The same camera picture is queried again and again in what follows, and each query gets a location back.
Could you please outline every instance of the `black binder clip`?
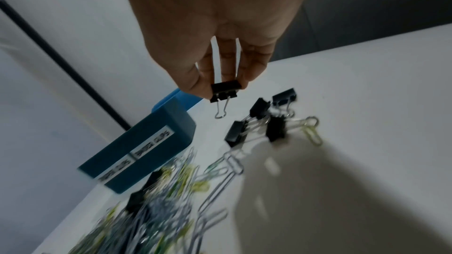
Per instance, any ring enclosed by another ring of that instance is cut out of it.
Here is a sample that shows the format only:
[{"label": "black binder clip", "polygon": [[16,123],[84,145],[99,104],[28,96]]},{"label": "black binder clip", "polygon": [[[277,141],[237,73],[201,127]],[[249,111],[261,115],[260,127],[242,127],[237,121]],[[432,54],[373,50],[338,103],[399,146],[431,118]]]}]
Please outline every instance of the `black binder clip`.
[{"label": "black binder clip", "polygon": [[243,134],[248,125],[247,121],[234,121],[226,134],[225,141],[231,148],[237,146],[245,140],[246,134]]},{"label": "black binder clip", "polygon": [[286,118],[283,116],[270,116],[265,135],[270,142],[284,138],[286,135]]},{"label": "black binder clip", "polygon": [[[220,119],[226,116],[226,106],[230,98],[237,97],[237,90],[241,89],[242,86],[237,80],[225,81],[211,85],[213,97],[210,99],[211,103],[217,103],[217,114],[215,114],[215,119]],[[218,101],[225,100],[226,104],[223,109],[223,115],[220,114],[220,106]]]},{"label": "black binder clip", "polygon": [[260,97],[256,103],[254,103],[253,107],[250,109],[250,117],[263,119],[267,115],[267,110],[270,108],[270,102],[265,101],[262,97]]},{"label": "black binder clip", "polygon": [[286,112],[287,117],[291,118],[295,115],[295,112],[290,109],[290,105],[297,99],[297,93],[293,88],[283,91],[273,96],[272,105],[279,108],[282,105],[287,104]]}]

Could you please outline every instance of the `blue container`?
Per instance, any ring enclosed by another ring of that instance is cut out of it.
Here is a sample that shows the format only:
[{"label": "blue container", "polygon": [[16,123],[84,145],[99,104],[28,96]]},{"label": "blue container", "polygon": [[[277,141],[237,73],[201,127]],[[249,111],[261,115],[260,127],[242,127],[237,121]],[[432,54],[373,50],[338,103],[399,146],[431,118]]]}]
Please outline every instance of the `blue container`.
[{"label": "blue container", "polygon": [[171,98],[79,167],[122,193],[187,148],[196,124]]}]

